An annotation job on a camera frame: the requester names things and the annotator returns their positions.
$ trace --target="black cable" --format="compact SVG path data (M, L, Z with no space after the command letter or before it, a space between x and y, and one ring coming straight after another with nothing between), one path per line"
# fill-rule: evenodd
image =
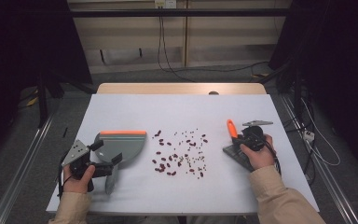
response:
M162 17L159 17L159 42L158 42L158 66L159 66L159 68L161 68L161 70L167 72L165 69L162 68L161 63L159 61L159 50L161 48L161 37L162 37L162 41L163 41L163 45L164 45L165 59L167 60L167 64L168 64L168 67L170 68L170 72L172 72L176 77L179 77L179 78L181 78L183 80L186 80L186 81L189 81L189 82L196 82L196 81L191 80L189 78L180 77L171 68L170 61L168 60L166 46L165 46L164 20L162 19Z
M193 80L187 79L185 77L180 77L178 76L176 73L177 72L185 72L185 71L205 71L205 72L235 72L235 71L240 71L240 70L244 70L247 68L251 68L252 69L252 74L253 74L253 67L255 65L261 64L261 63L269 63L269 62L259 62L259 63L253 63L251 65L247 65L241 68L234 68L234 69L228 69L228 70L219 70L219 69L206 69L206 68L186 68L186 69L176 69L173 70L170 62L168 60L168 55L167 55L167 50L166 50L166 45L165 45L165 28L164 28L164 20L162 17L159 17L159 42L158 42L158 66L159 68L164 71L164 72L170 72L170 73L174 73L177 77L181 78L181 79L185 79L187 81L191 81L191 82L195 82ZM159 60L159 52L160 52L160 48L161 48L161 38L162 38L162 42L163 42L163 46L164 46L164 52L165 52L165 59L167 60L167 64L170 68L170 70L166 70L161 66L160 60Z
M66 179L64 183L62 183L62 181L61 181L62 162L63 162L63 160L65 160L66 155L68 155L69 150L70 150L70 149L66 150L66 151L63 153L63 155L62 155L62 157L61 157L61 159L60 159L59 167L58 167L58 173L57 173L57 179L58 179L58 195L57 195L57 196L60 197L60 199L61 199L61 196L62 196L62 194L63 194L63 185L64 185L65 182L68 180L68 179Z

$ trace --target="finger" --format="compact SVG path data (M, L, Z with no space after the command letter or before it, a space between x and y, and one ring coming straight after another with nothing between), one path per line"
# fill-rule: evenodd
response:
M249 158L253 157L255 152L248 148L246 145L240 144L240 148L242 152L246 154L246 156L248 156Z
M92 175L94 175L95 172L95 166L90 165L86 172L84 172L83 177L81 177L81 182L87 184L89 183L89 181L92 179Z
M268 134L265 134L266 136L266 141L269 144L269 146L271 147L271 149L274 151L274 153L276 154L277 151L275 150L274 146L272 145L272 137Z
M69 178L69 176L72 175L71 169L69 168L69 165L66 165L63 167L63 179Z

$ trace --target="hand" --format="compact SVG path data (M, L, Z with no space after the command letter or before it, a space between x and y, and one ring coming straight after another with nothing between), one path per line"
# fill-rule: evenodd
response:
M83 177L79 180L70 177L72 175L69 165L63 167L63 179L68 179L63 185L64 192L74 192L74 193L87 193L87 185L92 179L94 174L95 166L91 165L87 168L86 172L83 174Z
M268 134L265 134L265 136L266 141L276 153L274 146L272 145L272 137ZM248 156L249 161L255 170L275 164L275 161L272 157L272 153L266 146L261 148L259 151L253 151L244 144L241 144L240 147L242 152L245 153L246 156Z

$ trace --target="cable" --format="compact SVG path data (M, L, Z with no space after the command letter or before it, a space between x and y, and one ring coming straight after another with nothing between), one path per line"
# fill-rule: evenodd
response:
M304 100L301 98L301 101L303 102L304 106L306 107L308 113L310 114L310 110L308 109L307 107L307 104L304 102ZM331 149L333 149L334 153L336 154L337 156L337 159L338 159L338 162L337 163L331 163L331 162L328 162L326 161L321 154L319 154L317 151L315 151L315 149L313 149L313 147L310 147L310 149L315 153L315 155L321 159L324 163L328 164L328 165L331 165L331 166L338 166L340 165L341 163L341 158L339 157L338 153L336 152L336 150L334 149L334 147L327 141L327 139L324 137L324 135L321 133L321 131L319 131L318 127L316 126L315 124L315 121L313 120L312 117L310 117L310 120L312 121L313 123L313 126L315 128L315 130L318 132L318 134L321 135L321 137L324 139L324 141L331 147Z
M159 17L159 42L158 42L158 66L159 68L164 71L164 72L170 72L170 73L174 73L177 77L181 78L181 79L184 79L186 81L191 81L191 82L195 82L194 80L191 80L191 79L188 79L188 78L185 78L185 77L180 77L178 76L176 73L177 72L185 72L185 71L205 71L205 72L235 72L235 71L240 71L240 70L244 70L244 69L247 69L247 68L251 68L252 69L252 74L253 74L253 67L255 65L258 65L258 64L261 64L261 63L269 63L269 62L266 62L266 61L263 61L263 62L258 62L258 63L253 63L251 65L247 65L247 66L244 66L244 67L241 67L241 68L234 68L234 69L228 69L228 70L219 70L219 69L205 69L205 68L186 68L186 69L176 69L176 70L173 70L171 65L170 65L170 62L168 60L168 55L167 55L167 50L166 50L166 45L165 45L165 28L164 28L164 20L162 17ZM160 63L160 60L159 60L159 53L160 53L160 48L161 48L161 38L162 38L162 42L163 42L163 47L164 47L164 53L165 53L165 59L167 61L167 64L169 66L169 70L166 70L164 69L162 66L161 66L161 63Z
M170 61L168 60L167 50L166 50L166 47L165 47L164 20L162 19L162 17L159 17L159 42L158 42L158 66L159 66L159 68L161 68L162 71L167 72L165 69L162 68L161 63L159 61L159 50L161 48L161 37L162 37L162 41L163 41L163 44L164 44L165 59L167 60L167 64L168 64L168 67L170 68L170 72L172 72L176 77L179 77L179 78L181 78L183 80L186 80L186 81L189 81L189 82L196 82L196 81L191 80L189 78L180 77L171 68Z

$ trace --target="beige sleeve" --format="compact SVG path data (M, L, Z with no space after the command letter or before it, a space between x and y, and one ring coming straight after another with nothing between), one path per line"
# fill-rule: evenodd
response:
M249 179L260 223L324 223L300 192L283 184L274 166L253 171Z
M56 217L48 224L86 224L90 203L88 194L64 192Z

